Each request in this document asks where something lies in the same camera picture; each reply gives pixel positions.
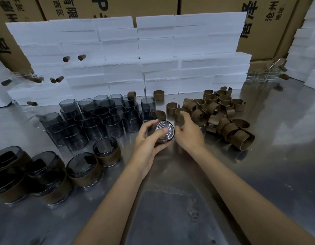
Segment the stack of foam blocks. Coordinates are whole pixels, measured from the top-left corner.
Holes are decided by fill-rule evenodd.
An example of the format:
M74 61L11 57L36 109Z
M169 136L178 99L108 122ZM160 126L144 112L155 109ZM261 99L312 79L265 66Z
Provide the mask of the stack of foam blocks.
M308 10L302 28L298 29L287 57L290 77L315 89L315 0Z
M130 16L7 23L35 74L44 78L9 93L54 105L128 91L151 96L157 89L240 89L251 59L236 52L245 18L245 12L137 17L137 28ZM62 82L50 82L60 76Z
M7 91L14 86L16 86L16 82L13 81L13 74L0 61L0 107L11 103L12 98Z

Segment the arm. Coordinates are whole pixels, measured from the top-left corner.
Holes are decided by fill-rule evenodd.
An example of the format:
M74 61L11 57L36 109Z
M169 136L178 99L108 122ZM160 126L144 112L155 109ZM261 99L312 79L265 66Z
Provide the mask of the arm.
M129 163L72 245L119 245L143 178L151 169L155 155L171 144L154 148L157 139L167 133L164 129L145 139L147 128L156 122L151 120L142 125Z
M175 138L201 166L252 245L315 244L315 238L215 158L190 115Z

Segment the metal table surface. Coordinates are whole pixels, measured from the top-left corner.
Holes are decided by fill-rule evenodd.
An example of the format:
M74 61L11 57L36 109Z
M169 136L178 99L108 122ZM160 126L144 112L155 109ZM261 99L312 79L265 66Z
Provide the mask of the metal table surface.
M166 103L201 98L202 93L165 96ZM220 136L205 134L208 149L249 185L315 236L315 90L290 79L245 83L234 90L256 139L239 152ZM40 111L58 111L58 106ZM122 161L99 182L74 188L65 202L47 207L33 196L13 205L0 203L0 245L67 245L94 213L129 161L136 133L118 138ZM0 149L19 145L30 156L55 151L67 163L74 155L57 148L37 119L27 121L15 105L0 108ZM160 152L144 179L129 216L122 244L247 244L248 241L199 166L176 143Z

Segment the round lid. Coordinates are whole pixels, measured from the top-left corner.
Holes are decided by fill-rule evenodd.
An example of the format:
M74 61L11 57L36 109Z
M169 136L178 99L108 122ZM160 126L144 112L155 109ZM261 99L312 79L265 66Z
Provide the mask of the round lid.
M167 142L167 141L170 141L171 139L173 139L173 137L174 137L173 125L169 121L161 120L161 121L156 123L155 130L162 129L162 128L168 128L169 132L164 137L160 137L160 140L163 142Z

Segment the hand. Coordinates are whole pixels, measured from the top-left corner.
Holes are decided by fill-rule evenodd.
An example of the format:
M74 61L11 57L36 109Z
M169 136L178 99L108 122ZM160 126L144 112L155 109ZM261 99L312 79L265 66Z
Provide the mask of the hand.
M177 143L189 154L198 149L205 148L204 137L199 126L191 120L189 113L182 111L180 114L184 116L185 123L181 128L178 126L175 127Z
M138 170L142 172L143 178L150 171L155 155L159 153L162 149L168 147L172 142L168 141L154 147L158 138L167 134L168 128L158 129L152 135L145 138L147 129L157 122L158 119L151 120L141 126L135 140L134 152L129 162L135 165Z

